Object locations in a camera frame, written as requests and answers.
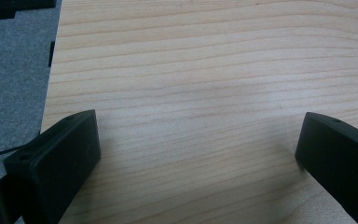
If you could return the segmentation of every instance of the wooden surface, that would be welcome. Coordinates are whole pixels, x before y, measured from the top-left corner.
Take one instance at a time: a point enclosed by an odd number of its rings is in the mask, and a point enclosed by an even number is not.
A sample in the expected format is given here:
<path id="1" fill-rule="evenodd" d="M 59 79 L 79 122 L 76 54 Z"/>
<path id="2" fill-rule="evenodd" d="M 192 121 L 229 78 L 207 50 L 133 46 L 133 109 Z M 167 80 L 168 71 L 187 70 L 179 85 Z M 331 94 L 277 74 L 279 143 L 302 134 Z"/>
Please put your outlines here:
<path id="1" fill-rule="evenodd" d="M 62 223 L 353 223 L 294 152 L 358 128 L 358 1 L 64 0 L 43 127 L 92 108 Z"/>

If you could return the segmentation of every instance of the gray carpet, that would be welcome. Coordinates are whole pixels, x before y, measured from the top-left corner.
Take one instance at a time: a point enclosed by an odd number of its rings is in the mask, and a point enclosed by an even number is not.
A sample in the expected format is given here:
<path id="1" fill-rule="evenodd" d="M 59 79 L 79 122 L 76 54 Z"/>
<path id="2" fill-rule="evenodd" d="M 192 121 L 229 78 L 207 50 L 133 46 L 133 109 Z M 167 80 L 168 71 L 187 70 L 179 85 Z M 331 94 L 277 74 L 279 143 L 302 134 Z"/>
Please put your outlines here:
<path id="1" fill-rule="evenodd" d="M 55 8 L 18 11 L 14 19 L 0 20 L 0 151 L 40 132 L 60 7 L 58 0 Z M 8 155 L 0 156 L 0 177 Z"/>

